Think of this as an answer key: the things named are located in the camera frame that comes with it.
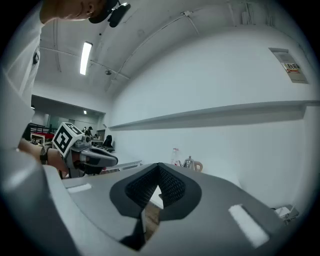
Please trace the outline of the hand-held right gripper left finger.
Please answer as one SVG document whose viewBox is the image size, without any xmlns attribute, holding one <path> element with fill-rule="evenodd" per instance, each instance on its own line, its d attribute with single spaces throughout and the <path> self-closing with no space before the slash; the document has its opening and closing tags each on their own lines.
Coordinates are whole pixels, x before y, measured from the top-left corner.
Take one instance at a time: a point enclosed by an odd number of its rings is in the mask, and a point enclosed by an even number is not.
<svg viewBox="0 0 320 256">
<path fill-rule="evenodd" d="M 110 199 L 114 183 L 127 178 L 145 166 L 108 174 L 64 179 L 64 187 L 81 212 L 99 229 L 120 242 L 134 232 L 137 220 L 119 213 Z"/>
</svg>

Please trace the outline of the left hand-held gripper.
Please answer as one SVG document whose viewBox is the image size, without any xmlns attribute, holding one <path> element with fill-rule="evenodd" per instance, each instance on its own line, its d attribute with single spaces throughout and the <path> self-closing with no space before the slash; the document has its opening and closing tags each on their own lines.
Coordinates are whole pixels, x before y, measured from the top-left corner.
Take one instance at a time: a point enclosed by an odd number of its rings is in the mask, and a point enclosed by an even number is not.
<svg viewBox="0 0 320 256">
<path fill-rule="evenodd" d="M 105 168 L 118 164 L 118 158 L 111 154 L 115 151 L 113 147 L 91 146 L 90 138 L 70 122 L 60 124 L 52 144 L 67 166 L 69 177 L 72 176 L 71 170 L 76 170 L 72 152 L 78 153 L 80 162 L 89 166 Z"/>
</svg>

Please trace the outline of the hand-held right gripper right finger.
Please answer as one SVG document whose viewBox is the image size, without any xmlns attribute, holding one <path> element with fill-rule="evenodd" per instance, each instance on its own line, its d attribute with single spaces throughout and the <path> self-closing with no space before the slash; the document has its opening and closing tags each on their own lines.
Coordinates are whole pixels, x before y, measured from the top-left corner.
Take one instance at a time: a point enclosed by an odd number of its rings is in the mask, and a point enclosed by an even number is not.
<svg viewBox="0 0 320 256">
<path fill-rule="evenodd" d="M 160 222 L 141 249 L 144 256 L 249 256 L 256 252 L 229 208 L 242 205 L 272 238 L 284 223 L 275 212 L 232 182 L 170 165 L 198 183 L 201 199 L 185 218 Z"/>
</svg>

